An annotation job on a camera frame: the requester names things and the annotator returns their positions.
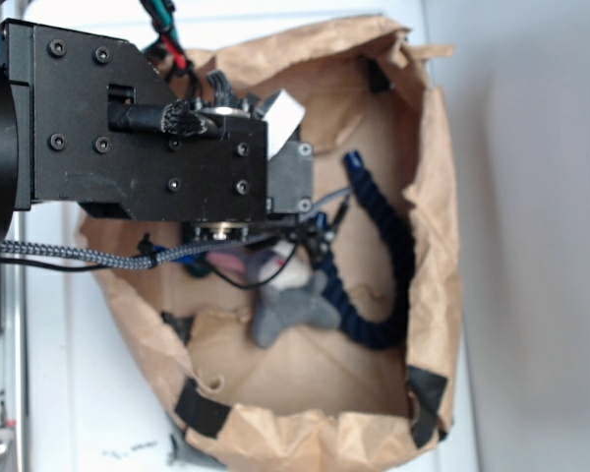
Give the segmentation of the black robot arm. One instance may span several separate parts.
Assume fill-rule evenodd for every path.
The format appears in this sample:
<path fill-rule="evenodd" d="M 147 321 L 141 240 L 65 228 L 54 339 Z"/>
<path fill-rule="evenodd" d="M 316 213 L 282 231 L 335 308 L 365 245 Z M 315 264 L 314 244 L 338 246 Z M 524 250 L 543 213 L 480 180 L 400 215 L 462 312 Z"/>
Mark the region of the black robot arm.
<path fill-rule="evenodd" d="M 0 243 L 16 212 L 45 202 L 237 236 L 302 221 L 303 108 L 285 90 L 251 103 L 222 73 L 208 80 L 211 101 L 184 99 L 126 40 L 0 24 Z"/>

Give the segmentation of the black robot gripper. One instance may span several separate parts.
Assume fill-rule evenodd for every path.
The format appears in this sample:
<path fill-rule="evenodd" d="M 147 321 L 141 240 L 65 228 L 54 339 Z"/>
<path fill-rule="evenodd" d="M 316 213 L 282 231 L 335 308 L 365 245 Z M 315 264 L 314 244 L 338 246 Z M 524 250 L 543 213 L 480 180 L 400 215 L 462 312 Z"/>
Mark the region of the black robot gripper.
<path fill-rule="evenodd" d="M 31 42 L 34 202 L 238 237 L 312 208 L 313 150 L 285 90 L 244 110 L 213 72 L 205 104 L 176 97 L 128 41 L 37 25 Z"/>

